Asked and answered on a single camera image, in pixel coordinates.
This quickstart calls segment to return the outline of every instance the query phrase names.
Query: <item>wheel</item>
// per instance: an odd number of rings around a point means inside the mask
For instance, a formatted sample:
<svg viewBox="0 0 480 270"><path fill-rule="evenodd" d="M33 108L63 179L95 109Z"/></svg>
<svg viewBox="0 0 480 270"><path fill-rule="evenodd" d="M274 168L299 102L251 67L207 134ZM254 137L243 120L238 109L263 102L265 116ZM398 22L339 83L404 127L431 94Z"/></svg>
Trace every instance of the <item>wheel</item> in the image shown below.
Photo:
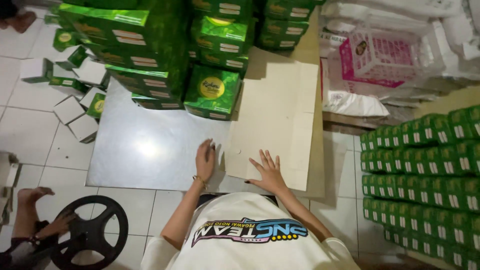
<svg viewBox="0 0 480 270"><path fill-rule="evenodd" d="M118 202L105 196L92 195L80 198L67 205L60 213L74 213L76 209L83 205L96 203L105 205L107 208L96 218L92 220L83 220L76 217L69 225L70 239L72 240L65 250L61 252L60 248L54 248L50 257L53 263L61 270L99 270L111 264L123 250L128 237L127 214ZM116 215L119 223L119 237L115 246L111 246L105 240L105 225L108 220ZM72 263L73 257L82 250L93 250L104 258L94 264L78 265Z"/></svg>

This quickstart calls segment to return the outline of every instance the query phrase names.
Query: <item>white tile floor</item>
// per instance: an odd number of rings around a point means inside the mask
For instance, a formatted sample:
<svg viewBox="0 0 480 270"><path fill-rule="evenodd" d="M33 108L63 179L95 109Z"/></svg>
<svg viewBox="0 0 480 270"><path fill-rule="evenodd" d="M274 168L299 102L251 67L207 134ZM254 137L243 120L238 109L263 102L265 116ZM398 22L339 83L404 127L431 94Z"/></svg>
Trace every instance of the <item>white tile floor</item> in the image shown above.
<svg viewBox="0 0 480 270"><path fill-rule="evenodd" d="M29 9L44 13L44 9ZM16 153L25 164L15 194L25 187L53 188L57 194L37 204L40 218L48 221L53 221L63 207L78 198L94 194L114 198L127 213L130 235L122 254L110 268L138 269L146 241L160 233L183 195L175 191L84 186L94 144L78 143L51 112L64 95L47 84L31 85L18 80L20 59L47 57L53 60L56 55L51 47L55 27L45 25L40 17L23 35L11 28L0 31L0 150ZM353 256L394 261L393 254L404 251L384 241L381 229L364 220L359 211L362 207L360 139L329 132L325 132L325 137L347 147L339 198L335 207L304 198L302 203L345 242ZM101 210L99 206L87 205L77 212L89 219ZM15 211L16 206L10 224L1 230L0 251L10 245ZM106 232L107 240L114 243L118 237L115 219L108 223Z"/></svg>

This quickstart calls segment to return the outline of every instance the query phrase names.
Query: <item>foot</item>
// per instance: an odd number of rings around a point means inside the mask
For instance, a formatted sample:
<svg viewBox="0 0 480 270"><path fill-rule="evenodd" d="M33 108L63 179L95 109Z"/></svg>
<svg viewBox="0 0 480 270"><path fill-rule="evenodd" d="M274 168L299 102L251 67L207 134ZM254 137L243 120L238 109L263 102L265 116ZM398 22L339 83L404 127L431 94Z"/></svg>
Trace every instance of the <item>foot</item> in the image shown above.
<svg viewBox="0 0 480 270"><path fill-rule="evenodd" d="M0 20L0 29L4 30L8 28L8 23L5 20Z"/></svg>
<svg viewBox="0 0 480 270"><path fill-rule="evenodd" d="M45 195L55 195L55 192L51 188L39 186L37 188L23 188L18 191L17 196L19 202L35 203Z"/></svg>
<svg viewBox="0 0 480 270"><path fill-rule="evenodd" d="M32 11L28 11L21 15L16 15L13 18L5 19L5 21L11 25L15 31L22 34L24 33L35 21L36 15Z"/></svg>

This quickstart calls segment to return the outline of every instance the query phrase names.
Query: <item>stainless steel tabletop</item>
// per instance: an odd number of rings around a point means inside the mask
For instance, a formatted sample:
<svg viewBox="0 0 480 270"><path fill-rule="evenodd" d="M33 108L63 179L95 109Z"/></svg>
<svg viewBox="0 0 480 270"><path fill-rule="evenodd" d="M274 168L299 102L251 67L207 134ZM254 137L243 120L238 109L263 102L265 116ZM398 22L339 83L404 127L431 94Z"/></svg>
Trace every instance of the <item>stainless steel tabletop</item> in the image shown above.
<svg viewBox="0 0 480 270"><path fill-rule="evenodd" d="M191 115L185 110L147 110L115 79L105 106L90 161L86 186L186 191L196 173L201 142L216 142L217 165L209 192L269 194L218 168L230 122Z"/></svg>

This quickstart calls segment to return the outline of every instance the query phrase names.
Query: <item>white t-shirt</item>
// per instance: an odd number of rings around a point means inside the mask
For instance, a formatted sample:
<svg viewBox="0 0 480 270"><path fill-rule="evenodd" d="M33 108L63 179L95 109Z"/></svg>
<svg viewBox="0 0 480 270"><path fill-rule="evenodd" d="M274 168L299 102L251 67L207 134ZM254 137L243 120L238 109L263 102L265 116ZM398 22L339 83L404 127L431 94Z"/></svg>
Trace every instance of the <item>white t-shirt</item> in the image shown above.
<svg viewBox="0 0 480 270"><path fill-rule="evenodd" d="M232 193L198 209L181 251L163 237L148 243L140 269L359 270L345 244L322 243L255 193Z"/></svg>

